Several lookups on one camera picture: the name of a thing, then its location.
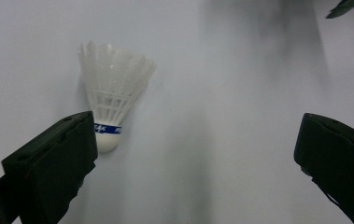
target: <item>blue stripe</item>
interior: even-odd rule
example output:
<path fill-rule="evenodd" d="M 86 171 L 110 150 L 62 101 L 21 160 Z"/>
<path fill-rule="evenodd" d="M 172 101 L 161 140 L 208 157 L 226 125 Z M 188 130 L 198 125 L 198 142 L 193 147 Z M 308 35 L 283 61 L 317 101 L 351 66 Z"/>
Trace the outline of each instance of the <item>blue stripe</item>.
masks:
<path fill-rule="evenodd" d="M 105 124 L 94 123 L 94 129 L 96 133 L 113 133 L 113 134 L 121 133 L 120 126 L 109 126 Z"/>

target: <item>badminton shuttlecock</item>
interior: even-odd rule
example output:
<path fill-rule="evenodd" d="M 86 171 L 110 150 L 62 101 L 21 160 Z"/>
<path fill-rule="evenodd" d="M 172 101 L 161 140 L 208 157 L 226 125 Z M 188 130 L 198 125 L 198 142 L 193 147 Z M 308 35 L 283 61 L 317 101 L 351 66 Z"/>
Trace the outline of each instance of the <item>badminton shuttlecock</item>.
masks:
<path fill-rule="evenodd" d="M 98 151 L 110 151 L 120 141 L 121 121 L 145 89 L 155 63 L 128 49 L 90 42 L 78 53 L 87 98 L 94 114 Z"/>

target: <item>white background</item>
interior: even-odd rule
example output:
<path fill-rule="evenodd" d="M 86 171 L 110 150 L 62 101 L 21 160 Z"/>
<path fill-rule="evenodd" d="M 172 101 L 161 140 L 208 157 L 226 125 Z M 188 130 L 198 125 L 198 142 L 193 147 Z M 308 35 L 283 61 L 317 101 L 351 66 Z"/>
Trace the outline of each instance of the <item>white background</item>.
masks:
<path fill-rule="evenodd" d="M 293 160 L 304 112 L 354 128 L 338 2 L 0 1 L 0 161 L 89 109 L 77 47 L 109 42 L 158 68 L 61 223 L 351 223 Z"/>

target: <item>white shuttlecock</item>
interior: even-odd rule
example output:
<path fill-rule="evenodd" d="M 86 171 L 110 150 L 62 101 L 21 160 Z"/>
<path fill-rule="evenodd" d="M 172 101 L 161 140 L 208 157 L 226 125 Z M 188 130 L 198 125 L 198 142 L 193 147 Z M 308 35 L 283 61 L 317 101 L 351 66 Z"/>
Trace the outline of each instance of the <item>white shuttlecock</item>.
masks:
<path fill-rule="evenodd" d="M 113 49 L 104 44 L 96 49 L 90 42 L 78 53 L 90 108 L 94 114 L 98 151 L 110 151 L 120 141 L 121 121 L 148 84 L 156 65 L 143 54 Z"/>

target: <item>shuttlecock base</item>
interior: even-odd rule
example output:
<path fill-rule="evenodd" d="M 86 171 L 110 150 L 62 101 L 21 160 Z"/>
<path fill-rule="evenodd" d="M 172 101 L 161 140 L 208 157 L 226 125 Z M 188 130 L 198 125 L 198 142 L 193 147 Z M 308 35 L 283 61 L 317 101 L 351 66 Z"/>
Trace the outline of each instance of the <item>shuttlecock base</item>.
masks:
<path fill-rule="evenodd" d="M 120 134 L 95 133 L 99 152 L 108 152 L 116 148 L 120 141 Z"/>
<path fill-rule="evenodd" d="M 120 141 L 120 126 L 113 126 L 106 122 L 98 121 L 94 123 L 94 129 L 99 152 L 108 152 L 115 149 Z"/>

